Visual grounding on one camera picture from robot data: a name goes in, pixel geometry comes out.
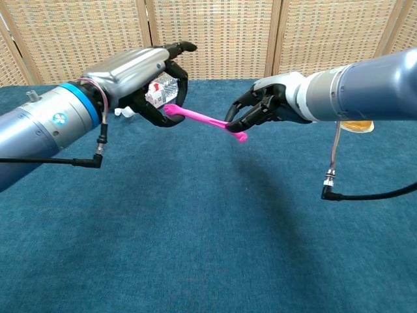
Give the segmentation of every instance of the white bottle cap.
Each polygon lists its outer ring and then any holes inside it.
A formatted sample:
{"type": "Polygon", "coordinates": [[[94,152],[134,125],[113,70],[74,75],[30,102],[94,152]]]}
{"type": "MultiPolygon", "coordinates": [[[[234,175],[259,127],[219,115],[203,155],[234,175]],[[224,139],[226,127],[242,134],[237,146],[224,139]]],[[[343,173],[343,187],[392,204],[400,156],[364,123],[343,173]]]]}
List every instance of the white bottle cap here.
{"type": "Polygon", "coordinates": [[[129,106],[127,106],[122,110],[122,114],[124,117],[132,117],[136,113],[129,106]]]}

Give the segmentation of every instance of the cable connector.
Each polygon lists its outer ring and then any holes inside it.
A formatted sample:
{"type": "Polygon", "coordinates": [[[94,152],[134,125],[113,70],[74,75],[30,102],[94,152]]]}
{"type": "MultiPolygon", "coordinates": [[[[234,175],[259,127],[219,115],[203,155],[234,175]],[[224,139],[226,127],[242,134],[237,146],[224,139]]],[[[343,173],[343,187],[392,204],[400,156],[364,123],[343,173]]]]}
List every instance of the cable connector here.
{"type": "Polygon", "coordinates": [[[83,168],[101,168],[103,156],[95,154],[92,159],[74,158],[72,159],[71,165],[81,166],[83,168]]]}
{"type": "Polygon", "coordinates": [[[323,190],[321,192],[321,198],[323,200],[341,201],[341,194],[335,194],[333,192],[334,179],[336,178],[336,170],[329,168],[326,173],[326,179],[323,182],[323,190]]]}
{"type": "Polygon", "coordinates": [[[96,148],[96,155],[103,155],[104,153],[104,145],[107,143],[107,124],[102,124],[100,128],[100,135],[97,138],[97,148],[96,148]]]}

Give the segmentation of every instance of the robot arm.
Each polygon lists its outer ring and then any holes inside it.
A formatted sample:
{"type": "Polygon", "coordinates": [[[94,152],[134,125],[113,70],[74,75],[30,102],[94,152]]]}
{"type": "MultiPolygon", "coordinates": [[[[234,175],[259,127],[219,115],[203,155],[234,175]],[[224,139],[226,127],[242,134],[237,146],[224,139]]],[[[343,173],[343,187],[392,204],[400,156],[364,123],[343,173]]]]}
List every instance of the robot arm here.
{"type": "Polygon", "coordinates": [[[177,104],[187,94],[188,75],[173,60],[197,49],[190,42],[153,46],[119,53],[42,95],[0,116],[0,192],[42,163],[100,168],[107,143],[107,114],[130,106],[158,127],[173,127],[184,117],[167,117],[145,100],[151,81],[166,72],[177,78],[177,104]],[[52,158],[100,125],[92,159],[52,158]]]}
{"type": "Polygon", "coordinates": [[[417,48],[314,73],[257,80],[225,116],[240,132],[267,121],[417,120],[417,48]],[[252,106],[236,121],[235,115],[252,106]]]}

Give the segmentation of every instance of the wooden frame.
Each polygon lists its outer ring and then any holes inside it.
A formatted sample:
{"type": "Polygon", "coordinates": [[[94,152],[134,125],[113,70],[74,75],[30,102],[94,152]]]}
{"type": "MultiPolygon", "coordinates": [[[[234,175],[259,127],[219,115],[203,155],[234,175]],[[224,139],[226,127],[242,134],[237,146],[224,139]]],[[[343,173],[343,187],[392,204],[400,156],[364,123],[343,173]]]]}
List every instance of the wooden frame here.
{"type": "Polygon", "coordinates": [[[31,74],[29,73],[28,69],[26,68],[25,63],[22,60],[22,57],[19,54],[19,51],[17,47],[14,45],[14,41],[10,37],[10,34],[8,30],[6,29],[6,26],[3,22],[0,22],[0,34],[4,38],[6,45],[8,47],[8,50],[13,56],[13,59],[16,62],[16,65],[18,66],[26,84],[32,85],[34,84],[34,81],[32,79],[31,74]]]}
{"type": "MultiPolygon", "coordinates": [[[[149,29],[151,32],[151,40],[153,45],[161,45],[161,36],[160,34],[160,27],[157,22],[157,8],[155,7],[155,2],[153,0],[145,0],[147,10],[148,10],[148,21],[149,21],[149,29]]],[[[272,68],[274,64],[274,56],[275,56],[275,49],[276,49],[276,40],[277,40],[277,32],[278,32],[278,25],[280,21],[280,10],[281,10],[281,0],[272,0],[271,1],[271,9],[270,11],[266,12],[268,15],[270,14],[270,21],[269,21],[269,30],[268,30],[268,41],[267,41],[267,49],[265,55],[265,64],[263,73],[261,76],[271,76],[272,75],[272,68]]]]}
{"type": "Polygon", "coordinates": [[[26,45],[24,44],[24,41],[23,41],[22,37],[20,36],[18,28],[16,27],[16,25],[13,21],[13,18],[10,15],[10,13],[7,9],[7,6],[6,6],[6,4],[3,0],[0,0],[0,12],[2,13],[3,18],[5,19],[6,24],[8,25],[8,27],[10,29],[10,33],[12,34],[14,40],[16,41],[16,44],[19,47],[19,51],[23,56],[24,64],[27,65],[27,70],[30,72],[31,77],[33,78],[33,79],[31,79],[31,81],[35,84],[41,85],[42,84],[42,79],[40,78],[40,74],[39,74],[38,70],[36,69],[35,62],[33,62],[32,58],[31,58],[31,55],[29,53],[29,50],[26,48],[26,45]]]}
{"type": "Polygon", "coordinates": [[[381,38],[381,47],[375,52],[375,57],[390,53],[394,47],[394,43],[397,40],[398,34],[410,12],[412,0],[397,0],[395,8],[388,20],[386,29],[381,38]]]}
{"type": "Polygon", "coordinates": [[[282,49],[282,42],[284,40],[285,27],[287,25],[289,3],[290,3],[290,0],[281,1],[281,6],[280,6],[281,8],[279,12],[280,18],[278,21],[278,33],[277,33],[277,38],[275,40],[276,49],[274,51],[274,60],[273,60],[271,75],[277,74],[280,72],[281,49],[282,49]]]}
{"type": "Polygon", "coordinates": [[[148,25],[148,14],[146,0],[136,0],[137,13],[139,15],[140,28],[142,30],[142,41],[144,46],[152,46],[151,32],[148,25]]]}

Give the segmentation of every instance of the woven room divider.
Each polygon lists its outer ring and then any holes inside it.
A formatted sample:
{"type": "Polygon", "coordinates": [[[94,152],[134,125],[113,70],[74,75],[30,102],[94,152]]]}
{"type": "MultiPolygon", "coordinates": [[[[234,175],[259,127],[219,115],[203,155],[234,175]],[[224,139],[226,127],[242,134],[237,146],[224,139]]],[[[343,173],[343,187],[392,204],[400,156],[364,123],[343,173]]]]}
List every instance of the woven room divider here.
{"type": "Polygon", "coordinates": [[[0,87],[9,85],[30,85],[32,79],[19,55],[14,41],[0,20],[0,87]]]}
{"type": "Polygon", "coordinates": [[[0,0],[35,83],[72,80],[124,50],[151,45],[145,0],[0,0]]]}
{"type": "Polygon", "coordinates": [[[374,57],[400,5],[396,0],[283,0],[273,73],[310,75],[374,57]]]}
{"type": "Polygon", "coordinates": [[[417,1],[405,0],[403,10],[399,15],[397,27],[392,39],[386,47],[386,53],[399,52],[417,47],[417,1]]]}
{"type": "Polygon", "coordinates": [[[153,44],[197,45],[178,63],[190,79],[271,75],[279,0],[147,0],[153,44]]]}

